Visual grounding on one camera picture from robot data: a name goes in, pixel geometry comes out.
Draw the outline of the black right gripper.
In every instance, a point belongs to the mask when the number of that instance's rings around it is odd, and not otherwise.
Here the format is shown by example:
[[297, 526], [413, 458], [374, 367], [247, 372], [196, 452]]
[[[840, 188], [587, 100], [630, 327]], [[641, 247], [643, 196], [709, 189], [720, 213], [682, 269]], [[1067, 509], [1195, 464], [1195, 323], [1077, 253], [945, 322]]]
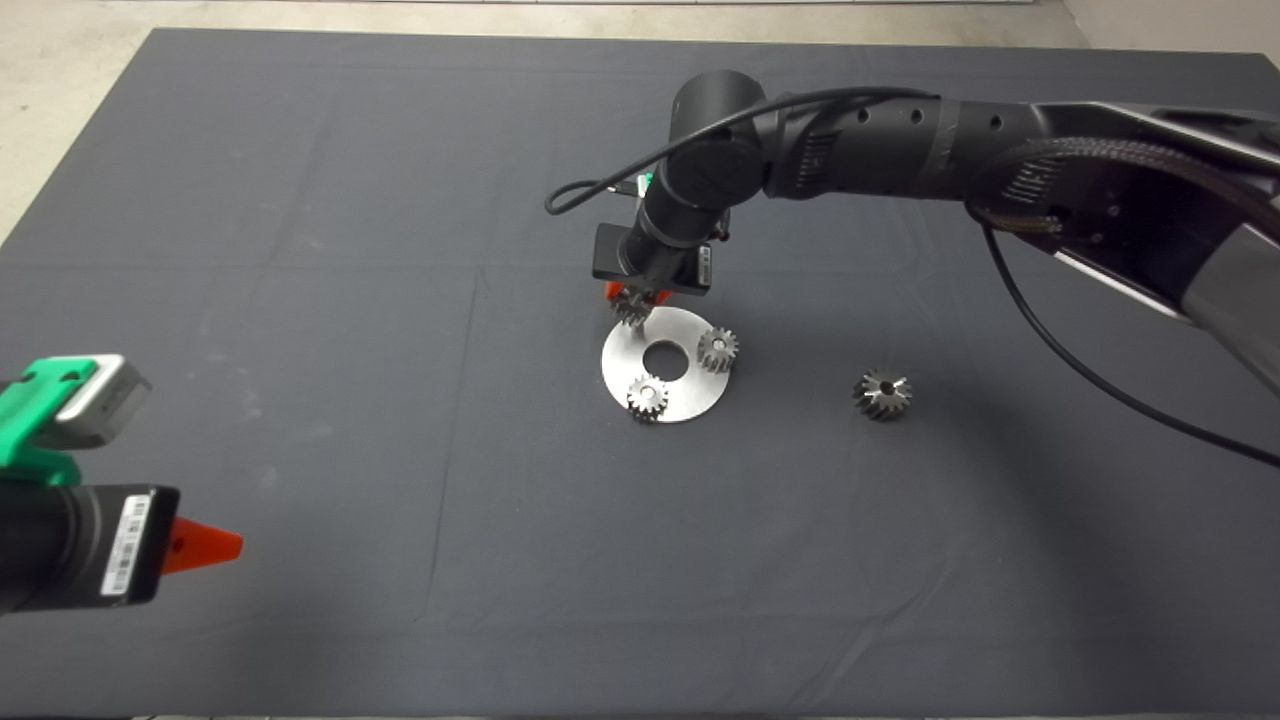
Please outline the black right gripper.
[[637, 227], [600, 223], [593, 241], [591, 275], [607, 282], [611, 304], [627, 300], [627, 286], [703, 296], [712, 284], [712, 247], [676, 249]]

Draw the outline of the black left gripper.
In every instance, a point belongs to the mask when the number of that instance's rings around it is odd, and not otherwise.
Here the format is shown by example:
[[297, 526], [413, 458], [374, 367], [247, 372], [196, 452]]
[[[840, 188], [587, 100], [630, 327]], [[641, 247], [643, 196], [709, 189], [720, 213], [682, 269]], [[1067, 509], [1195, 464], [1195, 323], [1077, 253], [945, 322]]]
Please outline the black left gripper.
[[242, 536], [177, 518], [180, 492], [169, 486], [60, 488], [70, 514], [69, 541], [52, 579], [40, 588], [42, 611], [118, 609], [157, 594], [164, 575], [236, 561]]

